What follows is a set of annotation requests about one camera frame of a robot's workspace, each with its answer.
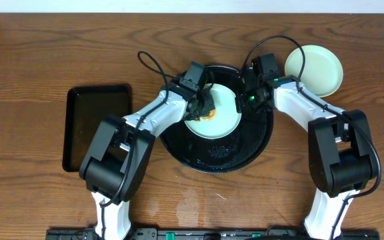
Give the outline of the orange sponge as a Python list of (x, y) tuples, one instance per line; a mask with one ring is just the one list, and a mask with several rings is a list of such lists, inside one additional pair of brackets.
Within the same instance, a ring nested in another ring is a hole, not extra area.
[(201, 116), (201, 117), (196, 117), (194, 119), (194, 121), (201, 121), (201, 120), (204, 120), (204, 121), (209, 121), (209, 120), (212, 120), (212, 118), (214, 118), (216, 114), (216, 110), (211, 110), (210, 112), (208, 112), (206, 115), (204, 116)]

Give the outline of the green plate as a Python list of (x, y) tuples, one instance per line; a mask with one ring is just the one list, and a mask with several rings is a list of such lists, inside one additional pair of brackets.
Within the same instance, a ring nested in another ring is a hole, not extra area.
[(215, 83), (210, 89), (215, 109), (208, 117), (185, 121), (194, 134), (206, 139), (218, 139), (230, 134), (238, 126), (241, 114), (236, 108), (236, 94), (230, 88)]
[(340, 60), (330, 50), (318, 45), (302, 46), (305, 67), (300, 77), (305, 87), (318, 97), (326, 97), (338, 90), (343, 81)]

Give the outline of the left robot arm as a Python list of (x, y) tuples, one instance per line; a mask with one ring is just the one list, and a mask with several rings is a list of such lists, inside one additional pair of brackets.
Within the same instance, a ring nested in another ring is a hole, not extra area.
[(207, 67), (192, 63), (184, 75), (166, 81), (158, 97), (122, 118), (105, 117), (79, 168), (97, 206), (94, 239), (124, 239), (130, 231), (129, 202), (141, 184), (154, 146), (164, 130), (205, 116), (214, 106)]

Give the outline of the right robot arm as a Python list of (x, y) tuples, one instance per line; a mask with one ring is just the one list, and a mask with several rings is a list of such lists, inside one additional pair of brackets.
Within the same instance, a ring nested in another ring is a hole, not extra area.
[(240, 72), (248, 106), (269, 105), (307, 132), (309, 172), (317, 188), (304, 228), (312, 239), (336, 239), (352, 200), (376, 190), (381, 163), (366, 115), (312, 93), (301, 75), (282, 75), (272, 54), (246, 58)]

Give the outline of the round black tray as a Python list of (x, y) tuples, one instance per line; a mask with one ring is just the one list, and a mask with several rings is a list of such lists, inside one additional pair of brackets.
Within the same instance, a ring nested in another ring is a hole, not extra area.
[[(207, 65), (214, 84), (237, 92), (244, 86), (238, 70), (226, 65)], [(240, 169), (267, 146), (273, 130), (273, 111), (240, 113), (241, 120), (230, 134), (218, 139), (206, 139), (194, 134), (182, 119), (160, 135), (165, 148), (179, 162), (198, 171), (224, 173)]]

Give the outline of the rectangular black tray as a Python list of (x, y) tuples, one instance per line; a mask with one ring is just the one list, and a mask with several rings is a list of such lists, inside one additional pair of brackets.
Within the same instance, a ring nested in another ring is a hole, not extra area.
[(73, 87), (67, 93), (62, 167), (78, 172), (100, 122), (132, 113), (129, 84)]

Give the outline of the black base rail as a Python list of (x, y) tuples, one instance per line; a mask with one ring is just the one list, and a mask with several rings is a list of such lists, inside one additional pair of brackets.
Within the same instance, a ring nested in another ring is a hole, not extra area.
[[(86, 229), (48, 229), (45, 240), (93, 240), (98, 239), (97, 232)], [(310, 239), (298, 228), (276, 226), (268, 229), (232, 230), (232, 229), (157, 229), (132, 228), (126, 236), (129, 240), (241, 240), (241, 239)]]

